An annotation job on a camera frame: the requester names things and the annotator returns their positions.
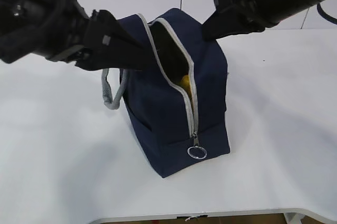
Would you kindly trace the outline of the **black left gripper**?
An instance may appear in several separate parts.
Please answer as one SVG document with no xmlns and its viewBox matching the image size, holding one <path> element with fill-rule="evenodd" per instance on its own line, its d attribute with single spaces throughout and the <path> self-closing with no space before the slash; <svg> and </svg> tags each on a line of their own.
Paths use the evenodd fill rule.
<svg viewBox="0 0 337 224">
<path fill-rule="evenodd" d="M 154 64 L 153 52 L 141 41 L 145 35 L 140 17 L 117 20 L 109 11 L 94 10 L 89 18 L 77 16 L 68 27 L 58 27 L 44 45 L 44 57 L 51 62 L 74 62 L 86 71 L 143 71 Z"/>
</svg>

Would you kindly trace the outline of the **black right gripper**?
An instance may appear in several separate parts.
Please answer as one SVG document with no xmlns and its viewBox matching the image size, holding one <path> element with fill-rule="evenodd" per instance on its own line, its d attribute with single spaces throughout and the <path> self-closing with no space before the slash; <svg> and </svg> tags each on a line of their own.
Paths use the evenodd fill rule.
<svg viewBox="0 0 337 224">
<path fill-rule="evenodd" d="M 202 24 L 202 35 L 213 41 L 231 35 L 262 32 L 279 24 L 275 0 L 213 0 L 215 12 Z"/>
</svg>

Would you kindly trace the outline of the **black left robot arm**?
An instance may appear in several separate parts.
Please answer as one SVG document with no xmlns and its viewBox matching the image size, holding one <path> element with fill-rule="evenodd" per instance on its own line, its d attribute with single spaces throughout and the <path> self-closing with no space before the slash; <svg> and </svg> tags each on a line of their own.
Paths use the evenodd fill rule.
<svg viewBox="0 0 337 224">
<path fill-rule="evenodd" d="M 154 64 L 135 16 L 117 20 L 109 11 L 87 15 L 78 0 L 1 0 L 1 60 L 34 53 L 86 71 Z"/>
</svg>

